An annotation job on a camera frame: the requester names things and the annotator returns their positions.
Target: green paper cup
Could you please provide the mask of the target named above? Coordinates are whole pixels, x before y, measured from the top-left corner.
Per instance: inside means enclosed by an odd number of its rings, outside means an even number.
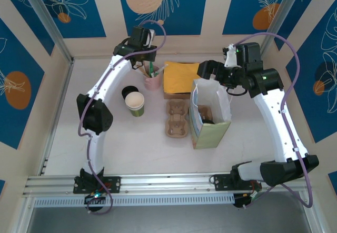
[[[144,96],[139,92],[131,92],[125,98],[125,103],[135,117],[144,114]]]

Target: paper bag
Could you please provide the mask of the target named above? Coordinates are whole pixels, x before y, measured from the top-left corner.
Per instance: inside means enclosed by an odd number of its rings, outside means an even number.
[[[208,106],[214,124],[203,123],[198,106]],[[195,79],[190,104],[190,127],[194,149],[215,148],[231,124],[228,94],[215,80]]]

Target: cardboard cup holder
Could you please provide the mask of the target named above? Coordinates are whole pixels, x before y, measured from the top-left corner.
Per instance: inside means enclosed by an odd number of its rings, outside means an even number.
[[[169,118],[165,124],[165,133],[169,137],[182,138],[187,136],[189,131],[188,122],[185,115],[189,110],[189,105],[182,99],[171,99],[166,104],[166,112]]]

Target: white wall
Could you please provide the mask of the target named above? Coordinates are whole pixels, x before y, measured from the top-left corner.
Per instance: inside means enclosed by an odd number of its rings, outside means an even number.
[[[106,38],[65,39],[74,57],[111,56],[114,47],[127,37],[121,0],[95,2]],[[246,35],[222,35],[230,3],[231,0],[206,0],[200,36],[168,36],[165,46],[158,53],[220,54],[223,47],[241,40]],[[261,43],[263,38],[257,37],[255,41]],[[156,36],[154,45],[159,45],[162,39],[163,37]]]
[[[0,179],[6,181],[0,199],[0,232],[8,232],[12,218],[19,213],[27,176],[37,172],[68,63],[57,48],[49,56],[10,0],[0,0],[0,4],[0,18],[45,72],[18,150],[0,143]]]
[[[288,40],[295,46],[296,50],[301,47],[310,32],[314,29],[334,1],[335,0],[312,0],[288,38]],[[278,52],[274,44],[264,57],[265,67],[273,67],[279,71],[286,89],[288,89],[291,81],[285,67],[292,57],[293,54],[286,45],[284,45],[281,51]],[[332,232],[336,232],[337,196],[331,186],[328,173],[337,170],[337,134],[333,134],[315,144],[294,91],[290,94],[287,104],[302,142],[310,154],[316,154],[319,158],[319,166],[314,169],[309,176],[314,191],[317,194],[316,201],[319,202]]]

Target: pink cup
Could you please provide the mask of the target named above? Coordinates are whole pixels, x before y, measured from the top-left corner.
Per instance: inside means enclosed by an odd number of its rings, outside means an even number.
[[[159,68],[157,66],[153,66],[153,70],[156,72]],[[144,76],[144,85],[145,88],[147,90],[150,91],[155,91],[158,88],[160,88],[161,85],[161,78],[162,78],[162,74],[158,74],[156,77],[154,78],[147,78]]]

